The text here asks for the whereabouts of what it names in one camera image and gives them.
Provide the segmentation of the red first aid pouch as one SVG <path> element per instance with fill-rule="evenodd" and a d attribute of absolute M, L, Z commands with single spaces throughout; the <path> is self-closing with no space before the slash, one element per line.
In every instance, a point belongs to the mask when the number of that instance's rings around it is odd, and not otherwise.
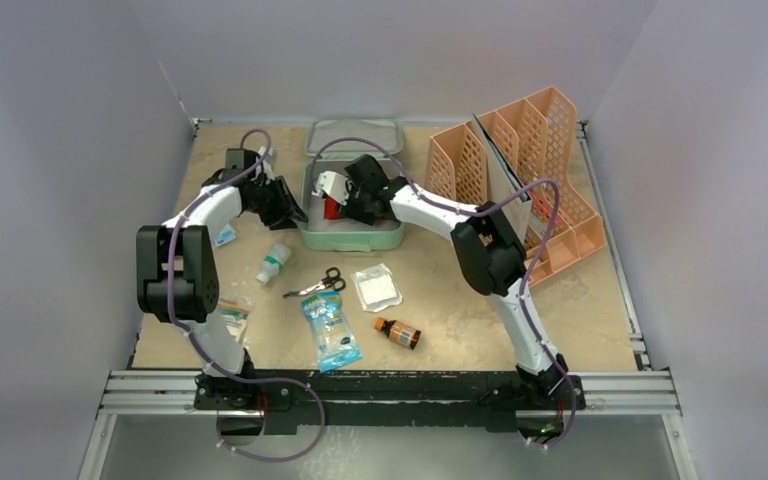
<path fill-rule="evenodd" d="M 341 213 L 340 208 L 342 205 L 335 199 L 326 196 L 324 198 L 324 211 L 323 218 L 326 220 L 339 220 L 343 219 L 344 215 Z"/>

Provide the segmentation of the white bottle green label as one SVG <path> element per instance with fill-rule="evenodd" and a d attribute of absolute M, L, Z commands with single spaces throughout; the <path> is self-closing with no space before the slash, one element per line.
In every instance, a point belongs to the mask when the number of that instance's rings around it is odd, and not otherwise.
<path fill-rule="evenodd" d="M 256 280 L 261 285 L 268 284 L 273 277 L 281 272 L 291 254 L 291 249 L 286 245 L 282 243 L 273 244 L 261 263 Z"/>

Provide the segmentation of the blue wet wipes packet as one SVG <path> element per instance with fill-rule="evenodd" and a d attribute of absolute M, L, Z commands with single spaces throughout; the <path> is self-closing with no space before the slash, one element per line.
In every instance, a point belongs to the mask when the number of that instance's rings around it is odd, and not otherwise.
<path fill-rule="evenodd" d="M 342 296 L 336 291 L 314 294 L 301 303 L 302 313 L 311 328 L 321 373 L 339 369 L 363 358 L 342 306 Z"/>

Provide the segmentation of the brown glass medicine bottle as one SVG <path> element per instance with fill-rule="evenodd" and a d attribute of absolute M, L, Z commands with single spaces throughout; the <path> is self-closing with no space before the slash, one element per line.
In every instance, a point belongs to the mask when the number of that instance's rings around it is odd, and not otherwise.
<path fill-rule="evenodd" d="M 379 317 L 375 329 L 384 334 L 387 339 L 403 348 L 414 350 L 421 338 L 421 331 L 410 327 L 398 320 L 387 320 Z"/>

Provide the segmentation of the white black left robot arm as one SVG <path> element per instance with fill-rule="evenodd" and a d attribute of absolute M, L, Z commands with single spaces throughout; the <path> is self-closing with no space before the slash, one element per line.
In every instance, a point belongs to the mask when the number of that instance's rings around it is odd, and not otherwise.
<path fill-rule="evenodd" d="M 224 377 L 219 395 L 235 409 L 255 402 L 258 382 L 246 371 L 247 351 L 217 311 L 214 242 L 244 213 L 256 215 L 270 230 L 294 229 L 307 221 L 274 163 L 270 147 L 228 150 L 225 166 L 202 183 L 194 200 L 173 218 L 136 234 L 139 308 L 173 325 L 200 357 L 206 375 Z"/>

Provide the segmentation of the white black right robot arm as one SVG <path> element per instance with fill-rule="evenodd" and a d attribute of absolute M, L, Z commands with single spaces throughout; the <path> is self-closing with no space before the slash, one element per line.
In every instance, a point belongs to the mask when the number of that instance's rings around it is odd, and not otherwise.
<path fill-rule="evenodd" d="M 380 217 L 419 226 L 451 241 L 461 274 L 494 304 L 514 348 L 524 399 L 544 407 L 556 399 L 567 367 L 542 325 L 528 287 L 526 251 L 492 202 L 459 203 L 389 177 L 380 162 L 362 155 L 346 168 L 348 198 L 342 215 L 369 223 Z"/>

